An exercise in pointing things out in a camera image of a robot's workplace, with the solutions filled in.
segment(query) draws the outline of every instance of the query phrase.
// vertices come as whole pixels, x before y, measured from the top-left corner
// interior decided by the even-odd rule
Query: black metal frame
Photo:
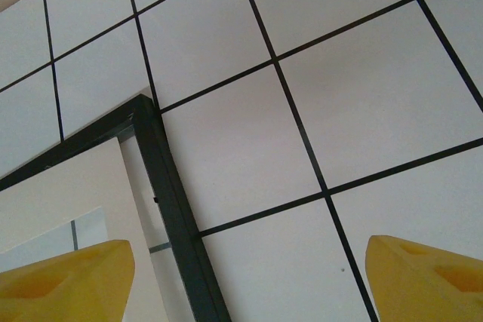
[[[0,191],[113,137],[135,136],[197,321],[231,321],[174,164],[161,116],[139,95],[0,180]]]

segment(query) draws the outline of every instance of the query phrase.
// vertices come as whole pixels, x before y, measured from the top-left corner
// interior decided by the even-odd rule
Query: yellow plastic piece
[[[1,322],[119,322],[134,278],[128,241],[107,241],[0,274]]]
[[[388,236],[365,259],[381,322],[482,322],[483,262]]]

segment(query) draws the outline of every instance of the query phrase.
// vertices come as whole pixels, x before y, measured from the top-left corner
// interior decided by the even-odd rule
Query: yellow object
[[[365,266],[381,322],[483,321],[481,260],[373,236]]]
[[[128,241],[107,241],[0,274],[1,322],[120,322],[134,277]]]

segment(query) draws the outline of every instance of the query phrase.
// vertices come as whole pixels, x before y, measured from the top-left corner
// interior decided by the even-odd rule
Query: black ceiling grid
[[[357,263],[355,262],[351,247],[345,235],[343,225],[339,219],[339,216],[337,215],[337,211],[331,196],[353,188],[357,188],[370,182],[376,182],[377,180],[381,180],[389,176],[405,172],[407,170],[412,170],[416,167],[420,167],[434,161],[451,157],[452,155],[460,154],[461,152],[483,146],[483,138],[479,138],[449,149],[442,150],[440,152],[436,152],[431,155],[424,156],[422,158],[415,159],[413,161],[409,161],[388,168],[386,170],[379,171],[377,173],[373,173],[371,175],[361,177],[350,182],[346,182],[342,185],[338,185],[332,188],[328,188],[322,175],[321,168],[316,159],[315,153],[312,150],[311,142],[309,140],[309,137],[307,136],[302,119],[297,110],[297,106],[293,100],[293,97],[291,96],[291,91],[288,87],[287,82],[285,81],[285,76],[279,65],[279,61],[286,59],[301,51],[304,51],[310,47],[313,47],[319,43],[322,43],[323,41],[327,41],[328,39],[331,39],[339,34],[343,34],[344,32],[354,29],[355,27],[365,24],[366,22],[381,17],[384,14],[388,14],[391,11],[410,4],[411,2],[417,2],[418,5],[421,7],[423,13],[426,16],[426,19],[429,21],[435,34],[438,36],[438,39],[440,40],[449,57],[451,58],[454,66],[456,67],[461,78],[465,82],[469,92],[472,94],[476,103],[480,107],[480,110],[483,111],[483,97],[481,96],[481,93],[475,86],[474,81],[466,71],[466,68],[461,62],[460,57],[454,50],[454,47],[448,41],[448,38],[442,31],[440,25],[433,16],[425,0],[400,0],[385,8],[375,11],[372,14],[366,15],[365,17],[362,17],[352,23],[341,25],[340,28],[329,32],[328,34],[320,35],[318,38],[315,38],[305,44],[286,51],[283,54],[275,53],[275,50],[269,38],[269,34],[263,24],[263,19],[257,9],[257,4],[255,0],[248,0],[251,4],[251,9],[254,12],[254,16],[257,19],[257,23],[260,27],[260,31],[262,32],[263,39],[269,51],[270,60],[246,69],[245,71],[240,72],[237,75],[233,75],[210,87],[207,87],[204,90],[200,90],[199,92],[191,94],[182,100],[179,100],[169,106],[164,107],[163,109],[159,108],[157,97],[158,93],[162,94],[162,90],[157,90],[157,92],[155,89],[155,84],[149,65],[149,58],[146,51],[146,46],[144,44],[143,31],[139,16],[146,13],[147,11],[150,11],[154,7],[160,5],[167,0],[157,0],[140,10],[137,10],[135,0],[130,0],[133,9],[132,15],[110,26],[109,28],[93,36],[92,38],[83,41],[81,44],[75,46],[74,48],[66,51],[61,55],[58,55],[57,57],[54,56],[51,40],[51,29],[48,17],[48,0],[43,1],[45,8],[45,22],[48,33],[50,61],[44,65],[41,65],[37,69],[32,70],[28,74],[18,78],[17,80],[12,81],[10,84],[0,88],[0,93],[22,82],[31,75],[34,75],[37,72],[46,69],[47,67],[51,67],[61,144],[55,146],[51,150],[46,151],[44,154],[38,156],[36,159],[30,161],[28,164],[14,171],[13,173],[5,176],[3,179],[0,179],[0,191],[14,185],[19,181],[22,181],[23,179],[42,172],[45,168],[52,167],[61,161],[77,155],[80,152],[83,152],[102,142],[105,142],[114,136],[117,136],[119,134],[125,135],[126,133],[135,133],[138,139],[138,143],[140,145],[140,150],[146,169],[148,170],[153,190],[155,191],[155,195],[158,200],[166,201],[166,204],[163,204],[163,202],[161,202],[158,203],[158,205],[163,219],[168,218],[168,220],[165,220],[165,225],[168,236],[170,237],[170,243],[160,244],[158,246],[151,247],[149,251],[151,253],[156,253],[167,248],[173,249],[175,258],[180,269],[180,274],[186,286],[186,293],[189,296],[193,313],[196,316],[196,319],[200,321],[230,321],[228,310],[226,308],[225,302],[223,301],[223,296],[221,295],[220,288],[217,284],[216,276],[211,267],[210,260],[208,258],[208,255],[206,254],[202,238],[208,235],[213,235],[215,233],[225,231],[229,228],[234,228],[239,225],[244,225],[249,222],[253,222],[255,220],[259,220],[273,214],[283,212],[285,210],[290,210],[292,208],[299,207],[313,201],[319,201],[321,199],[325,199],[327,203],[332,220],[334,222],[334,227],[337,230],[337,234],[339,235],[340,242],[351,266],[352,273],[354,274],[355,281],[361,293],[361,297],[364,300],[366,309],[368,310],[368,315],[372,321],[377,320],[374,307],[369,299],[365,284],[361,278],[361,273],[358,270]],[[127,101],[126,104],[119,106],[108,115],[102,117],[98,121],[95,121],[93,124],[85,127],[78,133],[64,140],[62,115],[60,111],[60,103],[62,102],[62,100],[60,100],[57,89],[57,75],[55,71],[55,63],[58,60],[62,60],[63,58],[83,48],[85,45],[96,41],[97,39],[103,37],[105,34],[119,28],[120,26],[126,24],[131,20],[134,20],[137,25],[137,32],[140,39],[140,48],[143,52],[143,58],[146,65],[146,71],[148,75],[149,86],[153,95],[154,105],[145,96],[135,97],[132,100]],[[297,123],[300,137],[303,140],[304,146],[306,147],[307,154],[309,155],[309,159],[311,161],[314,173],[317,176],[321,191],[288,202],[286,204],[270,208],[268,210],[263,210],[249,216],[244,216],[240,219],[215,226],[213,228],[199,231],[196,226],[194,216],[192,215],[189,203],[187,201],[186,194],[184,193],[183,187],[181,185],[179,175],[177,174],[174,161],[172,160],[171,153],[169,151],[169,145],[165,136],[161,114],[169,112],[172,109],[187,104],[193,100],[196,100],[199,97],[204,96],[205,94],[209,94],[214,90],[238,81],[239,79],[244,78],[247,75],[250,75],[271,65],[275,67],[281,87],[285,92],[288,105],[290,106],[292,115]],[[75,239],[75,222],[72,223],[72,235],[74,237],[74,244],[76,245],[77,240]]]

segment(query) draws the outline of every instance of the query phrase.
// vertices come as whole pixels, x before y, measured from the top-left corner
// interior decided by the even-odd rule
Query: door frame
[[[0,192],[113,137],[135,136],[196,321],[231,321],[177,172],[162,117],[142,94],[0,179]]]

